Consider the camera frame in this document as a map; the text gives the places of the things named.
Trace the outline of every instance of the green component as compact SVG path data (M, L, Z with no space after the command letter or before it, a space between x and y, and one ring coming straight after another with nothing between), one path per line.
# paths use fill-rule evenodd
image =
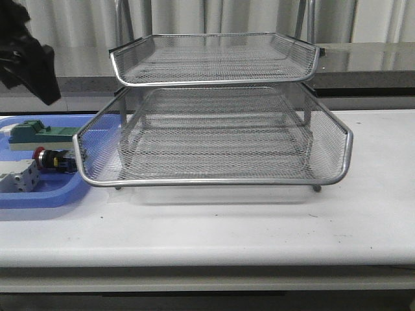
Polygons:
M27 120L16 125L10 132L10 145L27 143L72 142L72 136L79 128L61 128L45 126L40 120Z

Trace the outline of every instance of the white curtain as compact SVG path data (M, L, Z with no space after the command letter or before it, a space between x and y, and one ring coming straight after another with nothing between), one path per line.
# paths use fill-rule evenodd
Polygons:
M134 36L294 34L299 0L130 0ZM115 47L114 0L19 0L28 28L53 47ZM307 31L303 23L302 39ZM415 0L316 0L316 42L415 41Z

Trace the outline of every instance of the gray countertop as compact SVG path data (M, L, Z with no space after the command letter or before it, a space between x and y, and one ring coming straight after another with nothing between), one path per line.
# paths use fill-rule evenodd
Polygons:
M315 89L415 87L415 43L320 44L326 55L307 84ZM56 76L62 94L110 95L118 87L105 47L56 48ZM22 87L0 95L27 93Z

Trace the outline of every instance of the white table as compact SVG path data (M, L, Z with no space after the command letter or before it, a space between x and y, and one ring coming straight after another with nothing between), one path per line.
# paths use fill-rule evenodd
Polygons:
M336 114L354 132L351 166L321 193L91 189L63 207L1 209L0 267L415 264L415 110Z

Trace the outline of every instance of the metal mesh desk organizer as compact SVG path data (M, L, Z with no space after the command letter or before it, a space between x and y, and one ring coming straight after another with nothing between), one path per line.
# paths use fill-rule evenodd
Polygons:
M115 49L124 88L75 136L94 186L328 185L351 131L299 83L318 48L279 34L151 35Z

